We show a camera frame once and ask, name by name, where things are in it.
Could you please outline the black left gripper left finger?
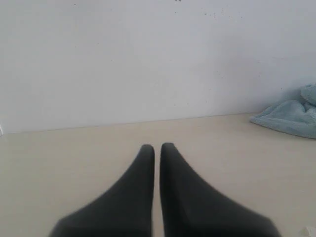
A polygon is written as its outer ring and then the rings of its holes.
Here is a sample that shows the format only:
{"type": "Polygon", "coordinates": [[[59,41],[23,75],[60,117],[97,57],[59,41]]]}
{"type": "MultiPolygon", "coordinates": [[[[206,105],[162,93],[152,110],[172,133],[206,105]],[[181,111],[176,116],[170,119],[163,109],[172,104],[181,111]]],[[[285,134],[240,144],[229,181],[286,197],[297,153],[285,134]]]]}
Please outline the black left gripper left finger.
{"type": "Polygon", "coordinates": [[[127,171],[99,198],[62,218],[52,237],[150,237],[155,151],[143,145],[127,171]]]}

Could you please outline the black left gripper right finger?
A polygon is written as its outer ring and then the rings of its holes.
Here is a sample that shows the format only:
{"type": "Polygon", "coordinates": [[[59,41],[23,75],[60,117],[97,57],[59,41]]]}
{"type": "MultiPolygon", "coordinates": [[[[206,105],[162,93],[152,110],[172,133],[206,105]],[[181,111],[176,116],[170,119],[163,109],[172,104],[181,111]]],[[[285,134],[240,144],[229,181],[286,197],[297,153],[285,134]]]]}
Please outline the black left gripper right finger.
{"type": "Polygon", "coordinates": [[[160,153],[160,200],[166,237],[279,237],[274,223],[204,181],[172,143],[160,153]]]}

